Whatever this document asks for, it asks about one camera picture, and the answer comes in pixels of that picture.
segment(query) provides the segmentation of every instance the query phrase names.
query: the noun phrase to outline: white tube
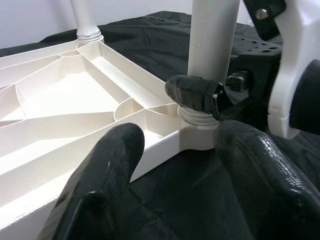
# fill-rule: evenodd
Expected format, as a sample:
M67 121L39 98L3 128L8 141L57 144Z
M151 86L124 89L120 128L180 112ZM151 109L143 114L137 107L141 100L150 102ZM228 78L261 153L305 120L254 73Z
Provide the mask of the white tube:
M226 83L240 0L193 0L188 75Z
M70 0L77 24L79 42L92 42L101 38L101 32L91 16L87 0Z

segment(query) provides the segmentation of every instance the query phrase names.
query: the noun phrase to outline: white plastic part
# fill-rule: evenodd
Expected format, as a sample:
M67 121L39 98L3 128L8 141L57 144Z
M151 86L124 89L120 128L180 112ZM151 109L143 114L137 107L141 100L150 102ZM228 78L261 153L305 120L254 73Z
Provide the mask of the white plastic part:
M226 83L240 0L193 0L188 75ZM185 107L189 123L216 125L212 115Z
M283 48L269 100L268 126L272 134L292 139L299 133L290 127L289 121L297 85L307 66L320 59L320 1L285 2L286 10L275 18L283 38Z
M79 42L92 42L101 39L101 32L90 14L87 0L70 1L77 24L76 35Z
M0 239L17 240L8 236L17 226L34 239L42 225L30 219L46 220L68 176L116 125L144 132L131 181L183 150L214 146L217 125L183 120L162 80L102 40L2 57L0 66Z

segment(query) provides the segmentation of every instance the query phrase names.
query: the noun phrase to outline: white pole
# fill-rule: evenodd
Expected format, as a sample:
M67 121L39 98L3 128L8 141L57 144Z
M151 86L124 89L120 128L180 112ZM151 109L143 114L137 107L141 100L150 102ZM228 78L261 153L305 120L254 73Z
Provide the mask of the white pole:
M193 0L188 75L226 83L240 0ZM210 114L181 107L187 122L216 125Z
M70 0L74 12L79 42L92 42L101 38L101 32L92 17L87 0Z

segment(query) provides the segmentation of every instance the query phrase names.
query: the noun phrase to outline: black bracket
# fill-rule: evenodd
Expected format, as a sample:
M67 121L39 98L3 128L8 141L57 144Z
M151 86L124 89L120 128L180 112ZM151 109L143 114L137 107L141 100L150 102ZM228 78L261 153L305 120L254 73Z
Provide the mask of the black bracket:
M267 41L279 35L275 17L286 9L284 0L244 0L260 38Z

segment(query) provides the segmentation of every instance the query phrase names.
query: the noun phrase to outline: white wall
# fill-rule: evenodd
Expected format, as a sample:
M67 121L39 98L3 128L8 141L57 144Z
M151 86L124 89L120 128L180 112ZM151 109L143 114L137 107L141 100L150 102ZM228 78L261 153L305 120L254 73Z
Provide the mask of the white wall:
M191 14L192 0L88 0L98 25L158 11ZM248 23L241 3L238 22ZM76 28L69 0L0 0L0 49Z

